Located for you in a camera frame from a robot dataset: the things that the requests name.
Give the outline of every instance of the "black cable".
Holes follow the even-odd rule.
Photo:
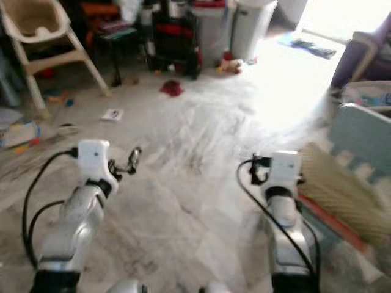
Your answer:
[[[34,267],[36,267],[36,259],[34,256],[34,252],[30,251],[30,248],[29,248],[29,235],[28,235],[29,228],[27,226],[27,212],[28,212],[28,208],[29,208],[29,199],[30,199],[31,192],[32,192],[33,188],[37,184],[37,182],[40,179],[40,177],[42,176],[43,172],[48,168],[50,163],[52,163],[52,161],[55,160],[55,158],[62,156],[62,155],[65,155],[65,154],[67,154],[69,156],[73,156],[73,157],[78,157],[78,149],[72,148],[71,150],[61,151],[61,152],[56,153],[53,156],[51,156],[44,163],[44,165],[41,167],[40,171],[38,172],[38,175],[34,178],[33,182],[31,183],[31,185],[27,191],[26,197],[24,198],[23,211],[22,211],[22,240],[23,240],[23,245],[24,245],[24,249],[26,251],[27,257],[29,258],[30,263]]]
[[[59,201],[54,201],[52,203],[48,203],[46,205],[44,205],[42,208],[40,208],[36,213],[35,215],[33,216],[32,220],[31,220],[31,223],[30,223],[30,227],[29,227],[29,234],[28,234],[28,248],[29,248],[29,251],[32,255],[32,265],[34,268],[37,268],[38,266],[38,259],[34,253],[34,246],[32,244],[32,238],[34,236],[34,227],[35,227],[35,224],[37,223],[37,220],[39,218],[39,216],[45,212],[47,209],[51,208],[52,206],[58,206],[60,204],[63,204],[65,201],[64,200],[59,200]]]
[[[313,267],[311,265],[311,262],[309,261],[308,257],[304,254],[304,252],[301,250],[301,248],[297,245],[297,243],[289,236],[289,234],[285,231],[285,228],[274,218],[274,216],[252,195],[252,193],[244,186],[242,183],[242,180],[240,179],[240,170],[241,168],[248,163],[251,163],[253,160],[249,159],[239,164],[238,168],[236,169],[236,180],[242,188],[242,190],[255,202],[255,204],[272,220],[272,222],[278,227],[281,232],[288,238],[288,240],[291,242],[293,247],[296,249],[296,251],[299,253],[300,257],[304,261],[305,266],[308,268],[311,277],[314,280],[317,280],[318,277],[315,274]]]
[[[310,224],[306,221],[306,220],[303,220],[304,222],[304,225],[310,230],[313,238],[314,238],[314,241],[315,241],[315,262],[316,262],[316,279],[317,279],[317,283],[318,283],[318,286],[320,285],[320,268],[321,268],[321,252],[320,252],[320,245],[319,245],[319,240],[318,240],[318,236],[316,236],[314,230],[312,229],[312,227],[310,226]]]

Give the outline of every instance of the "purple chair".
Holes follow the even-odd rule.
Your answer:
[[[331,86],[341,89],[348,82],[360,79],[391,80],[391,59],[381,54],[390,34],[391,13],[375,31],[355,32],[335,70]]]

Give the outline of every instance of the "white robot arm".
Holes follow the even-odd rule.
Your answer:
[[[242,184],[240,168],[252,163],[251,183],[261,186],[261,195],[267,203],[264,207]],[[259,167],[269,168],[266,180],[259,180]],[[253,157],[243,162],[236,173],[243,191],[268,216],[269,262],[274,293],[318,293],[318,275],[311,262],[309,245],[304,237],[305,224],[298,208],[297,185],[301,180],[301,157],[294,151],[278,151],[272,158]],[[210,283],[200,293],[229,293],[227,287]]]
[[[108,159],[109,142],[83,140],[78,145],[79,186],[62,205],[45,237],[32,293],[76,292],[91,241],[104,217],[109,197],[118,191],[119,172],[136,172],[141,149],[135,148],[127,168]],[[147,293],[136,280],[116,284],[109,293]]]

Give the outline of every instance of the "white bag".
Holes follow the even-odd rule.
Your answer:
[[[121,8],[122,19],[130,24],[137,20],[137,14],[140,11],[143,0],[115,0]]]

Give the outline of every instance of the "white card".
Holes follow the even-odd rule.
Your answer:
[[[123,115],[122,109],[108,109],[106,113],[103,115],[102,120],[107,121],[120,121]]]

